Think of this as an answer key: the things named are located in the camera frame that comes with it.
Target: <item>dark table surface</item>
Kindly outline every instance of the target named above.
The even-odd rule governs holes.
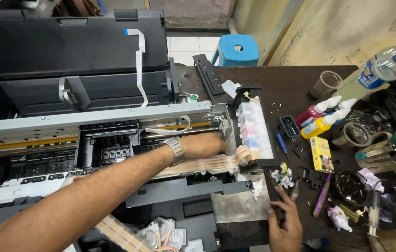
[[[286,115],[296,117],[310,105],[315,104],[306,97],[305,93],[318,80],[322,71],[334,71],[344,79],[357,69],[357,66],[215,67],[215,72],[221,83],[226,80],[231,80],[234,83],[261,83],[260,101],[265,121],[269,124],[271,133],[276,135],[278,133],[276,125],[279,122],[279,117]],[[210,100],[195,67],[177,67],[177,70],[181,90],[198,94],[199,100]],[[288,164],[288,168],[292,170],[293,178],[297,175],[298,166],[313,168],[311,161],[303,162],[292,151],[300,141],[304,141],[303,138],[299,139],[297,143],[292,142],[291,139],[284,140],[290,162],[287,161],[275,137],[273,137],[273,141],[273,144],[280,150],[276,150],[278,158]],[[332,159],[339,161],[337,170],[359,170],[354,159],[354,153],[353,150],[332,151]],[[296,204],[303,226],[304,240],[333,236],[346,236],[346,238],[351,236],[352,240],[355,240],[357,237],[354,237],[354,234],[364,234],[368,231],[368,226],[364,225],[364,223],[367,223],[367,218],[363,218],[364,221],[360,220],[359,223],[354,223],[354,225],[350,222],[354,234],[344,230],[338,232],[327,216],[327,207],[331,206],[328,201],[324,203],[320,215],[313,217],[318,195],[319,191],[313,189],[309,182],[302,183]],[[393,223],[381,221],[380,228],[396,229],[396,215],[393,217]],[[268,223],[266,220],[217,224],[217,230],[223,249],[268,243]]]

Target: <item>plastic stool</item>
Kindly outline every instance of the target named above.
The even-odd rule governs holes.
[[[236,50],[235,46],[240,46],[240,51]],[[218,66],[256,66],[258,63],[257,44],[254,38],[248,35],[223,35],[213,54],[212,65],[215,65],[218,56],[220,57]]]

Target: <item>metal watch strap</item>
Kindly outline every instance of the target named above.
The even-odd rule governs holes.
[[[179,143],[177,138],[175,138],[175,137],[169,138],[169,139],[161,142],[159,144],[159,147],[164,146],[164,145],[170,146],[170,148],[172,148],[172,151],[175,155],[175,159],[173,161],[172,166],[175,166],[184,160],[184,155],[185,155],[184,149],[182,148],[182,145],[181,145],[181,143]]]

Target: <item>yellow cigarette pack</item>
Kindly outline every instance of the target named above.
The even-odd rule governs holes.
[[[330,154],[329,141],[314,136],[310,138],[313,155],[314,169],[324,173],[334,173],[332,155]]]

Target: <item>blue screwdriver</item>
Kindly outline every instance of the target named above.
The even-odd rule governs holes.
[[[280,146],[282,147],[282,150],[285,153],[288,162],[290,162],[290,158],[288,157],[288,151],[286,150],[285,144],[283,143],[282,136],[280,134],[277,134],[277,139],[279,140]]]

